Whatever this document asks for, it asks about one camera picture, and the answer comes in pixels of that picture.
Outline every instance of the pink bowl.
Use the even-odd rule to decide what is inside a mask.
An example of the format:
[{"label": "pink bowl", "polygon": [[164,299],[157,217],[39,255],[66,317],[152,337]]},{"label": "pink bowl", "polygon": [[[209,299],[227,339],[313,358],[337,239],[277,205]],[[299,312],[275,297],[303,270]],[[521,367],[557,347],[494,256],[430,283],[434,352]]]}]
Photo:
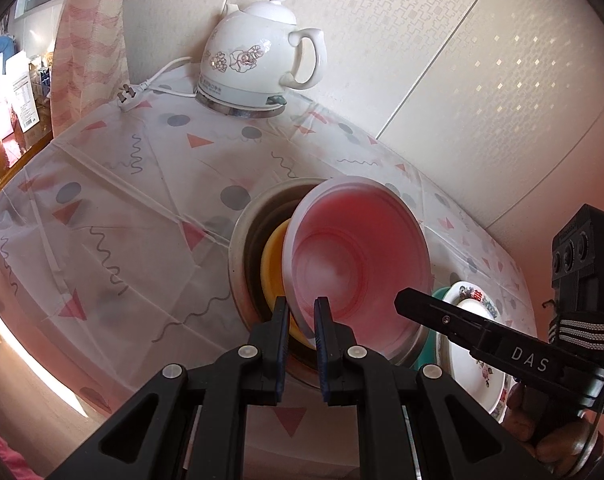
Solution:
[{"label": "pink bowl", "polygon": [[360,345],[391,358],[419,324],[393,301],[408,286],[431,292],[426,241],[406,205],[374,180],[341,176],[299,203],[284,240],[284,290],[296,323],[314,338],[313,306],[326,296],[333,319],[349,325]]}]

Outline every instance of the yellow bowl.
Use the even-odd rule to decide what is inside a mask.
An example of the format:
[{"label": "yellow bowl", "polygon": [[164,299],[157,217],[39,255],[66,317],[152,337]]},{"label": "yellow bowl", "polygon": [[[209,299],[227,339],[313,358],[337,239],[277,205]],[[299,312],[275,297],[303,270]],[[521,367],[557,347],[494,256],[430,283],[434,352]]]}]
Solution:
[{"label": "yellow bowl", "polygon": [[[284,296],[284,282],[282,280],[282,248],[284,246],[284,236],[287,234],[290,218],[275,228],[262,251],[261,262],[259,264],[259,278],[261,280],[264,298],[273,310],[275,308],[275,298]],[[288,328],[288,333],[297,339],[300,343],[313,348],[308,339],[304,337],[301,330],[297,327],[293,316]]]}]

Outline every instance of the curtain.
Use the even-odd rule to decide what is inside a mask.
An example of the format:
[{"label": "curtain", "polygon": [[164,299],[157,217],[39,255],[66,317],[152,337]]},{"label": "curtain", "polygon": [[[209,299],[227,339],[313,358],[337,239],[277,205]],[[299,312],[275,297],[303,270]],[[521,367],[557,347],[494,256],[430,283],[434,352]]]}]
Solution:
[{"label": "curtain", "polygon": [[64,0],[51,72],[58,136],[128,82],[122,0]]}]

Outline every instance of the human hand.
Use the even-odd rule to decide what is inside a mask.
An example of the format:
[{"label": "human hand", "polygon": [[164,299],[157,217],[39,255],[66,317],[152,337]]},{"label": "human hand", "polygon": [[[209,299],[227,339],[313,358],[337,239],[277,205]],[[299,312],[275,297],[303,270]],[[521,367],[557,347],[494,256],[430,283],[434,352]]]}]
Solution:
[{"label": "human hand", "polygon": [[[554,476],[564,476],[579,459],[590,434],[590,423],[585,418],[571,422],[549,433],[537,443],[537,446],[533,447],[528,441],[535,431],[535,422],[524,412],[523,401],[524,385],[516,384],[506,400],[508,410],[506,410],[502,427],[517,438],[539,462],[546,465]],[[598,434],[597,442],[590,451],[588,461],[579,473],[590,470],[602,451],[603,439],[602,435]]]}]

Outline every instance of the squiggly line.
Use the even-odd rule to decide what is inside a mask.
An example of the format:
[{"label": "squiggly line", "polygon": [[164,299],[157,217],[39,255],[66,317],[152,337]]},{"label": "squiggly line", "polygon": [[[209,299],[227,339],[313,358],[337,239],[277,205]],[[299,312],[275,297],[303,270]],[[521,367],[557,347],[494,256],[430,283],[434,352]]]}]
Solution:
[{"label": "squiggly line", "polygon": [[111,285],[119,285],[120,283],[124,283],[124,280],[121,280],[118,278],[121,269],[117,265],[112,265],[112,266],[105,265],[106,260],[108,260],[111,257],[111,251],[109,251],[108,249],[102,249],[100,247],[102,242],[104,241],[104,238],[106,238],[106,234],[104,234],[100,231],[93,232],[93,226],[89,227],[89,232],[92,235],[102,237],[102,238],[100,238],[100,241],[98,242],[98,244],[95,246],[95,249],[98,251],[98,253],[106,253],[106,257],[102,260],[102,267],[104,267],[106,270],[111,272],[111,275],[109,276],[109,282],[111,282]]},{"label": "squiggly line", "polygon": [[132,160],[130,167],[131,168],[135,168],[137,171],[131,171],[131,175],[134,175],[136,173],[139,173],[140,171],[143,171],[144,168],[142,168],[142,166],[136,166],[136,164],[142,162],[142,157],[138,155],[139,152],[142,151],[142,148],[140,148],[140,142],[142,141],[142,137],[138,137],[136,134],[131,135],[131,138],[135,139],[136,142],[133,143],[133,151],[131,152],[131,158],[137,159],[137,160]]},{"label": "squiggly line", "polygon": [[284,157],[283,156],[278,156],[278,155],[274,155],[273,152],[271,152],[271,156],[275,159],[279,159],[279,165],[284,169],[284,170],[288,170],[287,173],[287,177],[288,178],[297,178],[297,175],[293,172],[293,168],[289,168],[288,166],[284,165]]},{"label": "squiggly line", "polygon": [[360,160],[350,160],[348,158],[341,158],[340,160],[338,160],[338,162],[354,162],[355,164],[362,164],[362,165],[368,164],[369,166],[373,166],[373,165],[379,166],[379,164],[377,164],[376,162],[367,162],[365,160],[362,160],[362,161],[360,161]]},{"label": "squiggly line", "polygon": [[4,243],[0,246],[0,252],[2,253],[2,260],[4,262],[4,268],[6,270],[9,271],[9,285],[14,286],[15,290],[13,291],[13,295],[16,296],[18,293],[18,284],[15,282],[11,281],[11,276],[13,275],[13,269],[11,268],[11,266],[6,262],[6,259],[9,257],[9,253],[6,252],[4,250],[4,246],[6,245],[6,243],[9,241],[9,238],[7,238],[6,236],[2,236],[0,238],[0,240],[2,240]]},{"label": "squiggly line", "polygon": [[164,328],[162,329],[162,332],[160,332],[160,336],[157,339],[152,339],[151,343],[157,343],[160,339],[162,339],[164,337],[164,335],[166,334],[166,329],[169,328],[170,326],[183,325],[183,324],[185,324],[189,320],[189,318],[191,316],[192,317],[201,317],[201,316],[204,316],[208,312],[208,309],[211,308],[211,303],[213,303],[213,300],[226,301],[230,297],[231,297],[231,289],[230,288],[229,288],[228,294],[224,298],[219,298],[218,296],[213,296],[213,298],[211,298],[210,300],[208,300],[207,307],[202,312],[191,312],[187,317],[184,318],[184,321],[182,321],[181,323],[179,323],[177,321],[172,321],[172,322],[167,323],[166,325],[164,325]]},{"label": "squiggly line", "polygon": [[115,166],[111,166],[108,162],[104,163],[104,167],[105,168],[109,168],[109,170],[115,170],[115,168],[117,168],[118,166],[124,166],[125,168],[130,168],[131,164],[133,164],[133,160],[131,160],[128,164],[125,164],[122,161],[118,161],[117,164],[115,164]]}]

